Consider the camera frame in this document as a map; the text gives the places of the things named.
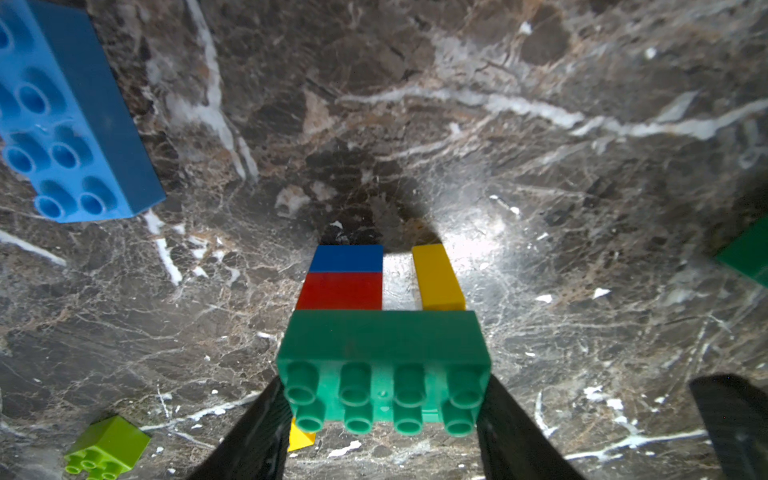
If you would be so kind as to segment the dark green long lego brick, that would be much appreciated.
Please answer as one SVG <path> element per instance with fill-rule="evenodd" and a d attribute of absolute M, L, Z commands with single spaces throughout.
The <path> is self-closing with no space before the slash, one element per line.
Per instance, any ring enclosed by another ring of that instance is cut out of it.
<path fill-rule="evenodd" d="M 491 359 L 472 311 L 297 310 L 277 355 L 298 428 L 340 422 L 356 435 L 388 423 L 405 436 L 440 423 L 475 428 Z"/>

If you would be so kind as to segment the red lego brick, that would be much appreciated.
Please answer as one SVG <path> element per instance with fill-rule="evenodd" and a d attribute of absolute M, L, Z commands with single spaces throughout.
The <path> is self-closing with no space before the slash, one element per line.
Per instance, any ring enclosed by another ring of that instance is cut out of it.
<path fill-rule="evenodd" d="M 297 310 L 381 310 L 381 272 L 308 273 Z"/>

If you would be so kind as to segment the lime green lego brick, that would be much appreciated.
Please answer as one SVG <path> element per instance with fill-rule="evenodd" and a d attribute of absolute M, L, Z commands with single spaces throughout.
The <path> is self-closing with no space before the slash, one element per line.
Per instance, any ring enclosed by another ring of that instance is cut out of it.
<path fill-rule="evenodd" d="M 91 424 L 64 455 L 65 471 L 88 479 L 118 479 L 131 471 L 150 436 L 119 415 Z"/>

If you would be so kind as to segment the dark blue lego brick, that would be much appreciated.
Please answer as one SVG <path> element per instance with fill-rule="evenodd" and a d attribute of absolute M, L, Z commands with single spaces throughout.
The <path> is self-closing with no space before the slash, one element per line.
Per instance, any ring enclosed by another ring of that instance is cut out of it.
<path fill-rule="evenodd" d="M 381 273 L 382 245 L 320 245 L 313 256 L 310 273 Z"/>

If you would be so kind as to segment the small dark green lego brick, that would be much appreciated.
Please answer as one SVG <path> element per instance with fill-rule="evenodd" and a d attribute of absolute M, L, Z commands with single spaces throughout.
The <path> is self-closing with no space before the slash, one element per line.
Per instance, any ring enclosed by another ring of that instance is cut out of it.
<path fill-rule="evenodd" d="M 716 255 L 716 260 L 767 287 L 768 219 L 763 217 Z"/>

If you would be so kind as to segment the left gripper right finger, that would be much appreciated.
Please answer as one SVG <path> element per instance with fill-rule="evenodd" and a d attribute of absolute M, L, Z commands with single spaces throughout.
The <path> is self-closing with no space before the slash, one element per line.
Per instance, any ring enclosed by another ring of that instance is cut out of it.
<path fill-rule="evenodd" d="M 494 376 L 476 427 L 487 480 L 583 479 Z"/>

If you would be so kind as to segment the light blue long lego brick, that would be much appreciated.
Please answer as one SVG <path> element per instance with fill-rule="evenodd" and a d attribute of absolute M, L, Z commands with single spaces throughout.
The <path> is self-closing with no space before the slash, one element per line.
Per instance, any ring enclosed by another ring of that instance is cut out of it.
<path fill-rule="evenodd" d="M 130 218 L 166 198 L 83 10 L 2 2 L 1 137 L 49 220 Z"/>

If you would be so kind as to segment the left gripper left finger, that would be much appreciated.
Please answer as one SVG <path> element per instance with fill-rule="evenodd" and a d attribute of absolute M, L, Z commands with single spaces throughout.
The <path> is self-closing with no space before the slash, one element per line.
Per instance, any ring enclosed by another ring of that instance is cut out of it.
<path fill-rule="evenodd" d="M 188 479 L 283 478 L 292 411 L 275 377 Z"/>

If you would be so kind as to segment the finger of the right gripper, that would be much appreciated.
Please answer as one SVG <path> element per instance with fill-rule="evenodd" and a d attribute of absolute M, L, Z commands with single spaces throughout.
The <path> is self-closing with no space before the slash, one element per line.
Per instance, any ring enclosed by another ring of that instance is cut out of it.
<path fill-rule="evenodd" d="M 767 477 L 767 394 L 735 374 L 696 378 L 689 389 L 728 479 Z"/>

